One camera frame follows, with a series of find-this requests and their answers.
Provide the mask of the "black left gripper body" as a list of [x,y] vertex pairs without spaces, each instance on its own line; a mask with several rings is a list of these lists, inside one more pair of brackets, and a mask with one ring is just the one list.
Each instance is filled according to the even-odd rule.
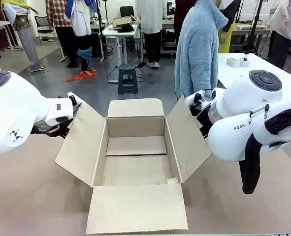
[[31,134],[38,134],[38,135],[47,135],[48,137],[62,137],[65,138],[69,133],[69,125],[73,122],[73,119],[69,119],[62,123],[59,123],[54,126],[49,126],[45,122],[40,121],[36,123],[32,130]]

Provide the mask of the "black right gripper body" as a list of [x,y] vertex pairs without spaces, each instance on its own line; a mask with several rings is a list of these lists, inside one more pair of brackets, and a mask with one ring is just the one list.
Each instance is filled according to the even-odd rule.
[[196,118],[198,123],[201,125],[199,129],[204,138],[208,136],[209,130],[213,125],[208,115],[210,107],[210,104],[203,109],[199,108],[198,105],[190,105],[190,111],[192,115]]

